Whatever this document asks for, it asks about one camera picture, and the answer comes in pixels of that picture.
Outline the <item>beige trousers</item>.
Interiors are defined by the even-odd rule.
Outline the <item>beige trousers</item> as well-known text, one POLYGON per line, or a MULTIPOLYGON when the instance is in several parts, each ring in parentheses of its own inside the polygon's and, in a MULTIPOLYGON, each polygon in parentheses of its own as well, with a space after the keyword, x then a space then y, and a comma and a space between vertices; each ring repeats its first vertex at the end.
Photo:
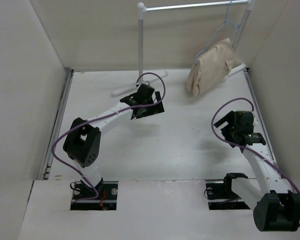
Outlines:
POLYGON ((203 95, 240 64, 230 38, 220 40, 194 61, 185 88, 194 97, 203 95))

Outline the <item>light blue wire hanger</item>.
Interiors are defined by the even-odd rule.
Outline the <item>light blue wire hanger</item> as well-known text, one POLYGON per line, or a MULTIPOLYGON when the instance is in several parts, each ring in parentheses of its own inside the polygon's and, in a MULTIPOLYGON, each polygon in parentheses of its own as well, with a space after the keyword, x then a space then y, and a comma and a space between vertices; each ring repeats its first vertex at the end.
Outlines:
POLYGON ((230 11, 230 7, 232 5, 234 0, 231 0, 229 2, 229 4, 227 5, 227 9, 226 9, 226 14, 223 20, 223 23, 220 25, 220 27, 214 32, 214 34, 211 36, 211 38, 208 40, 208 42, 206 43, 206 45, 204 46, 204 48, 195 56, 194 58, 194 64, 196 64, 199 61, 199 57, 205 53, 208 50, 208 47, 211 45, 212 41, 215 39, 215 37, 219 34, 219 32, 222 30, 222 28, 224 28, 226 25, 231 25, 235 31, 230 35, 229 38, 231 38, 234 34, 236 34, 239 31, 239 27, 241 26, 239 23, 238 24, 234 24, 233 22, 231 22, 229 20, 229 11, 230 11))

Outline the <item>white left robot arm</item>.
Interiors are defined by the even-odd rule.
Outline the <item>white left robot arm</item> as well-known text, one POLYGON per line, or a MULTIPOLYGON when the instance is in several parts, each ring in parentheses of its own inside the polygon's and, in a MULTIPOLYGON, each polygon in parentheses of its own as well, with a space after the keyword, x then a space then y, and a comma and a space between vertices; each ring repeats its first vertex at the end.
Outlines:
POLYGON ((161 93, 143 83, 137 92, 123 97, 115 106, 98 115, 97 121, 78 117, 72 122, 70 128, 75 130, 67 135, 62 148, 83 174, 81 187, 85 188, 90 199, 102 195, 103 178, 96 163, 101 138, 118 125, 164 111, 161 93))

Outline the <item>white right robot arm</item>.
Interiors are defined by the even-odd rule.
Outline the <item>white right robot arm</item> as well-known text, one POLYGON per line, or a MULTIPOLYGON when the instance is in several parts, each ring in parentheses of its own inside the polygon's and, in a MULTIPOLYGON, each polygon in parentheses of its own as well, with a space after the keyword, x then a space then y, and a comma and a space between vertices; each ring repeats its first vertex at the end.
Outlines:
POLYGON ((250 164, 259 187, 243 173, 228 173, 222 192, 228 198, 239 196, 252 210, 256 228, 261 232, 295 232, 300 225, 300 193, 264 155, 267 143, 254 131, 254 115, 250 111, 230 111, 212 125, 221 129, 223 140, 238 147, 250 164))

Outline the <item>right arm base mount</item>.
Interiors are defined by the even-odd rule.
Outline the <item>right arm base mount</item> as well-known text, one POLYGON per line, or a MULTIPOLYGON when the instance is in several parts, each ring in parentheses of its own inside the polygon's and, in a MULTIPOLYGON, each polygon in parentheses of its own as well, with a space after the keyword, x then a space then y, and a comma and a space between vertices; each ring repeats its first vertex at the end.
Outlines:
POLYGON ((204 197, 211 211, 250 210, 249 206, 232 191, 233 179, 248 177, 244 173, 227 173, 222 180, 207 180, 204 197))

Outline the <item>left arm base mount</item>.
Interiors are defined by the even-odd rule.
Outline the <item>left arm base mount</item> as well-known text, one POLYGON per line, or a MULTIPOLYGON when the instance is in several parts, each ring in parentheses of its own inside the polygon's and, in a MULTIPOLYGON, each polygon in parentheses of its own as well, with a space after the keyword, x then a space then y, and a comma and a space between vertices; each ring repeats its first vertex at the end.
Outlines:
POLYGON ((118 181, 104 181, 97 187, 98 197, 93 189, 82 181, 70 184, 72 190, 71 211, 115 211, 117 209, 118 181))

